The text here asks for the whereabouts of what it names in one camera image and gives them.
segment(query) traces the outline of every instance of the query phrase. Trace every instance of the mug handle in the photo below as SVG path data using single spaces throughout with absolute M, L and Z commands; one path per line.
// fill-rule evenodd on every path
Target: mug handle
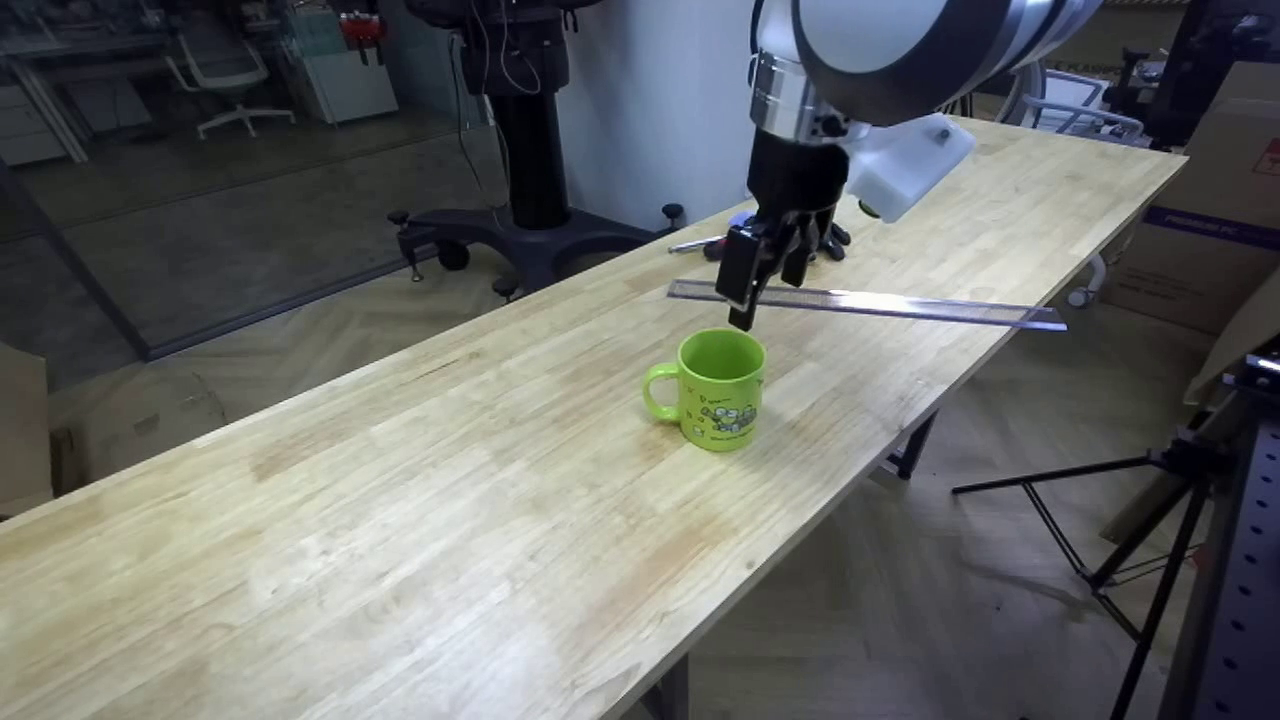
M 680 424 L 680 408 L 676 408 L 676 404 L 660 404 L 660 400 L 652 396 L 652 384 L 676 380 L 676 376 L 680 376 L 680 364 L 652 364 L 652 368 L 644 372 L 644 408 L 648 408 L 648 416 L 660 420 L 660 424 Z

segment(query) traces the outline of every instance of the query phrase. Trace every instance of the black stand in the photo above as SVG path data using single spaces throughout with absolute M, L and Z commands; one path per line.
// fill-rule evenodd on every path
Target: black stand
M 1100 476 L 1100 472 L 1120 472 L 1120 468 L 1160 468 L 1176 488 L 1160 496 L 1160 504 L 1152 504 L 1132 532 L 1116 544 L 1116 552 L 1100 564 L 1088 568 L 1080 560 L 1080 552 L 1072 548 L 1072 540 L 1064 536 L 1064 528 L 1056 524 L 1056 516 L 1048 512 L 1048 504 L 1040 500 L 1036 484 L 1052 484 L 1052 480 L 1076 480 L 1076 476 Z M 1008 480 L 988 480 L 988 484 L 960 484 L 952 488 L 952 496 L 972 496 L 972 492 L 996 492 L 996 488 L 1024 488 L 1036 516 L 1044 520 L 1048 536 L 1056 540 L 1056 548 L 1068 556 L 1072 572 L 1092 588 L 1092 596 L 1116 616 L 1116 624 L 1136 640 L 1128 672 L 1120 680 L 1120 696 L 1112 704 L 1112 720 L 1120 720 L 1132 704 L 1136 680 L 1144 672 L 1144 660 L 1152 652 L 1152 640 L 1160 632 L 1172 584 L 1184 568 L 1184 556 L 1192 548 L 1204 500 L 1216 484 L 1216 476 L 1228 468 L 1228 456 L 1220 456 L 1204 436 L 1192 440 L 1172 440 L 1164 452 L 1156 456 L 1124 456 L 1124 460 L 1108 460 L 1108 464 L 1076 464 L 1076 468 L 1056 468 L 1056 472 L 1036 472 L 1036 476 L 1008 476 Z M 1184 520 L 1176 528 L 1172 552 L 1164 560 L 1152 608 L 1144 616 L 1144 624 L 1132 624 L 1116 600 L 1108 596 L 1108 588 L 1148 572 L 1148 568 L 1132 568 L 1124 572 L 1128 556 L 1160 528 L 1160 520 L 1188 496 Z
M 468 244 L 488 244 L 512 264 L 512 276 L 496 280 L 496 292 L 512 296 L 552 284 L 576 256 L 640 248 L 648 232 L 572 212 L 564 200 L 556 120 L 556 88 L 568 80 L 564 16 L 552 8 L 432 16 L 432 4 L 416 12 L 448 20 L 464 36 L 464 76 L 492 104 L 512 196 L 508 208 L 492 212 L 396 212 L 404 264 L 416 268 L 436 256 L 444 268 L 468 268 Z

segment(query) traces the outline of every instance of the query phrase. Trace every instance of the wooden table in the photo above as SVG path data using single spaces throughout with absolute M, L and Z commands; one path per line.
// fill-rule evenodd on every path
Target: wooden table
M 812 284 L 1048 300 L 1176 156 L 972 124 Z M 724 308 L 668 240 L 0 528 L 16 716 L 600 716 L 636 700 L 1008 332 L 760 312 L 760 440 L 688 448 L 640 372 Z

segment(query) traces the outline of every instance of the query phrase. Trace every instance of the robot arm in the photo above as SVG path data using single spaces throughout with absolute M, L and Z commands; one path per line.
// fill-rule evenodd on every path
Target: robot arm
M 756 0 L 748 188 L 716 292 L 752 328 L 768 276 L 804 280 L 844 184 L 872 216 L 904 216 L 968 152 L 932 116 L 988 76 L 1060 48 L 1100 0 Z

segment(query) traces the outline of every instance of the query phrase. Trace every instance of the green mug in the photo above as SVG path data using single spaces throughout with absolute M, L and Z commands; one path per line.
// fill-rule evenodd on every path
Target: green mug
M 680 424 L 696 448 L 736 452 L 756 436 L 764 364 L 764 344 L 748 332 L 696 332 L 676 360 L 648 368 L 644 408 L 660 424 Z M 656 384 L 668 380 L 676 380 L 676 404 L 656 400 Z

